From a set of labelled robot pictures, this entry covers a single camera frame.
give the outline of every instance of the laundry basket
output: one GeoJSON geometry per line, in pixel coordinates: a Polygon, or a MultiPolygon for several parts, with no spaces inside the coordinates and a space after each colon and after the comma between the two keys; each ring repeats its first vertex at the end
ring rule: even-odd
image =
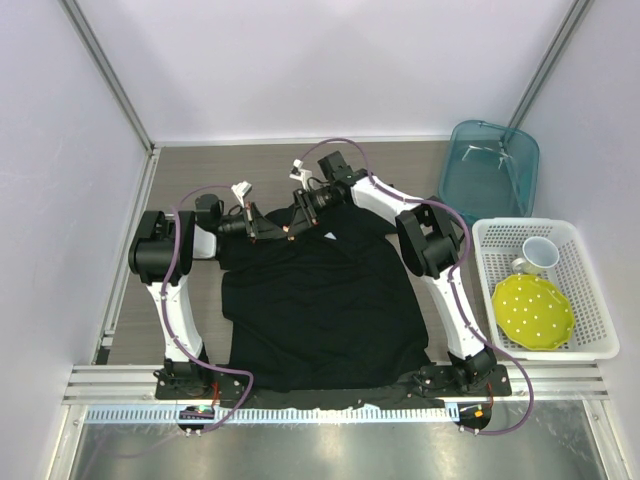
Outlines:
{"type": "Polygon", "coordinates": [[[473,225],[476,262],[493,342],[527,360],[597,360],[614,357],[620,344],[598,282],[576,228],[546,218],[493,218],[473,225]],[[560,288],[576,318],[571,339],[548,352],[531,351],[511,341],[496,323],[491,297],[496,285],[512,275],[511,262],[524,241],[546,237],[560,251],[560,261],[542,277],[560,288]]]}

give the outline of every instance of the white wall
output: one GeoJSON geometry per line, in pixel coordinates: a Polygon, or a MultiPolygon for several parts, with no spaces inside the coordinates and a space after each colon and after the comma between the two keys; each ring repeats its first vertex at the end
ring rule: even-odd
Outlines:
{"type": "Polygon", "coordinates": [[[574,223],[621,342],[602,372],[640,457],[640,3],[594,2],[523,128],[540,144],[536,215],[574,223]]]}
{"type": "Polygon", "coordinates": [[[450,135],[507,123],[571,0],[82,0],[150,135],[450,135]]]}
{"type": "Polygon", "coordinates": [[[0,0],[0,478],[41,478],[144,154],[53,0],[0,0]]]}

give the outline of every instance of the yellow polka dot plate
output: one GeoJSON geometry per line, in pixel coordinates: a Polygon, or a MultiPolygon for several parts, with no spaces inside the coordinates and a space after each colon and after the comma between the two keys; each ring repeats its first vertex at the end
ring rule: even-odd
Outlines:
{"type": "Polygon", "coordinates": [[[576,324],[569,300],[536,275],[511,275],[496,285],[493,310],[507,337],[529,350],[555,350],[576,324]]]}

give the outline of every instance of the transparent blue bin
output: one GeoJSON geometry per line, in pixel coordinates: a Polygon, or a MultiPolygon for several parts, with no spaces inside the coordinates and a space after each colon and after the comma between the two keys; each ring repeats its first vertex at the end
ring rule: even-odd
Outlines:
{"type": "Polygon", "coordinates": [[[468,120],[451,135],[438,195],[467,225],[494,217],[530,217],[540,149],[528,134],[468,120]]]}

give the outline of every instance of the black t-shirt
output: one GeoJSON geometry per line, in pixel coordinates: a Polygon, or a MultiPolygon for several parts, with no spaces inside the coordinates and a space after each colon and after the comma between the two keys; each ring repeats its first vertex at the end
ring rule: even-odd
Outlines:
{"type": "MultiPolygon", "coordinates": [[[[279,226],[291,210],[271,212],[279,226]]],[[[345,204],[295,241],[227,238],[222,311],[233,321],[229,366],[258,387],[372,388],[428,363],[427,331],[385,235],[395,228],[345,204]]]]}

